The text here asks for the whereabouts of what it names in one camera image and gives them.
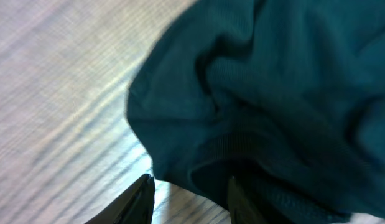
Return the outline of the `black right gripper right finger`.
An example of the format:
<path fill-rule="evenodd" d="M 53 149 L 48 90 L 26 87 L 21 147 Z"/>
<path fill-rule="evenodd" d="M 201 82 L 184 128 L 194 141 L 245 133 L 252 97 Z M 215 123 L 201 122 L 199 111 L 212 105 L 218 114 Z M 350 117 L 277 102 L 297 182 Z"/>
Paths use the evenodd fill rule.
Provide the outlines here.
<path fill-rule="evenodd" d="M 235 177 L 228 181 L 227 204 L 232 224 L 269 224 Z"/>

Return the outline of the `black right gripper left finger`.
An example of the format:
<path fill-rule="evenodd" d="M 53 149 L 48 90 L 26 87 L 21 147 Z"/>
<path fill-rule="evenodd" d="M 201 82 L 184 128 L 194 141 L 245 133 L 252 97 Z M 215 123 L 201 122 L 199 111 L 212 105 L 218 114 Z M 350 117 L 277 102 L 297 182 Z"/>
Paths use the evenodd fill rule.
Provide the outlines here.
<path fill-rule="evenodd" d="M 151 224 L 154 196 L 154 178 L 143 174 L 86 224 Z"/>

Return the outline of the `black t-shirt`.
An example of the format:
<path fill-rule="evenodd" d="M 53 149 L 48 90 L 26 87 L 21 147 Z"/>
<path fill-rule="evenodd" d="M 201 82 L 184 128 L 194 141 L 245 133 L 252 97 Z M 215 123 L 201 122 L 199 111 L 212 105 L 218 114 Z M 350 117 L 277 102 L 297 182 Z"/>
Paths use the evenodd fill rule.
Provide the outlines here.
<path fill-rule="evenodd" d="M 385 219 L 385 1 L 197 1 L 129 88 L 157 179 L 275 223 Z"/>

